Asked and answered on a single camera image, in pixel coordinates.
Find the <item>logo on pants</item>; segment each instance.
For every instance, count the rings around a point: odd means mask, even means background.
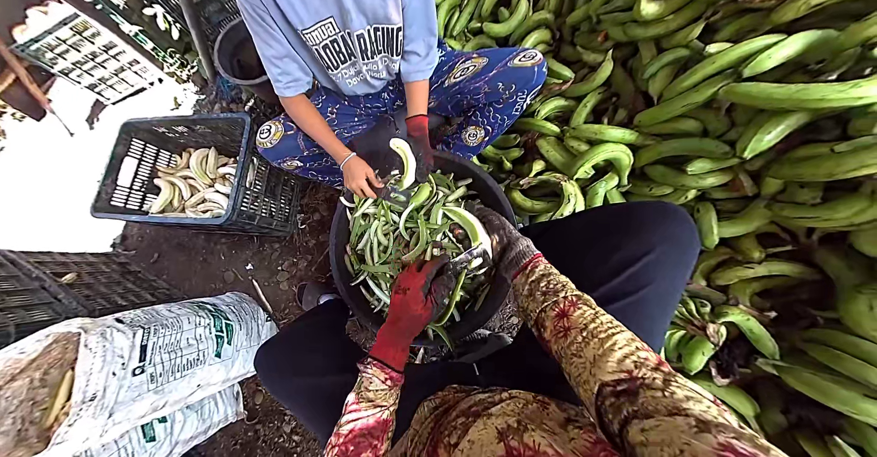
[[[444,85],[448,86],[450,84],[455,84],[475,75],[487,63],[488,59],[483,56],[473,56],[465,61],[460,61],[455,66],[454,71],[451,71],[451,74],[448,75],[447,80],[444,81]]]
[[[542,61],[542,53],[536,49],[527,49],[519,52],[511,59],[509,64],[512,66],[536,66],[537,64],[542,63]]]
[[[281,137],[283,137],[283,123],[271,120],[259,128],[259,132],[256,133],[256,145],[262,149],[270,149],[277,145]]]
[[[460,134],[463,142],[470,147],[477,147],[484,141],[484,128],[480,126],[470,126],[463,130]]]
[[[303,165],[304,164],[302,164],[301,161],[293,158],[284,159],[282,162],[280,162],[280,167],[286,169],[287,171],[295,171]]]

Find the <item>silver bracelet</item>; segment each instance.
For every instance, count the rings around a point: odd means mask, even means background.
[[[341,166],[340,166],[341,171],[344,171],[344,165],[347,164],[347,161],[350,160],[350,158],[355,157],[355,156],[356,156],[356,152],[350,152],[349,154],[347,154],[347,157],[345,157],[344,160],[341,161]]]

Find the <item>gray work glove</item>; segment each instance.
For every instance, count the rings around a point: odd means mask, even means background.
[[[467,204],[466,209],[478,217],[490,235],[496,275],[511,283],[523,264],[539,250],[530,238],[525,238],[505,217],[481,205]]]

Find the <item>glove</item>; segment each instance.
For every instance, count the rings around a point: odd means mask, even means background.
[[[525,265],[542,256],[530,238],[521,235],[515,226],[497,212],[472,203],[468,203],[466,209],[478,217],[490,235],[495,274],[499,279],[511,283]]]
[[[442,300],[454,287],[447,281],[433,281],[447,262],[447,255],[428,262],[418,260],[396,276],[387,321],[378,329],[369,356],[396,371],[405,368],[411,342],[439,315]]]
[[[433,148],[430,146],[430,118],[427,115],[415,115],[405,118],[405,126],[408,128],[408,142],[411,151],[417,159],[417,171],[414,178],[419,183],[425,183],[426,177],[433,172]]]

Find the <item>person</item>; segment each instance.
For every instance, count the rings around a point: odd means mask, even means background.
[[[345,335],[340,299],[259,348],[261,382],[325,455],[783,455],[656,353],[700,248],[685,210],[621,203],[523,234],[475,214],[526,323],[510,345],[406,363],[435,306],[428,262],[399,274],[368,353]]]
[[[438,149],[471,159],[522,114],[545,78],[536,49],[445,46],[434,0],[237,3],[285,110],[259,128],[260,153],[360,197],[375,197],[381,183],[349,147],[381,115],[407,110],[408,140],[425,174],[433,156],[428,113],[460,117]],[[319,87],[308,98],[313,79]]]

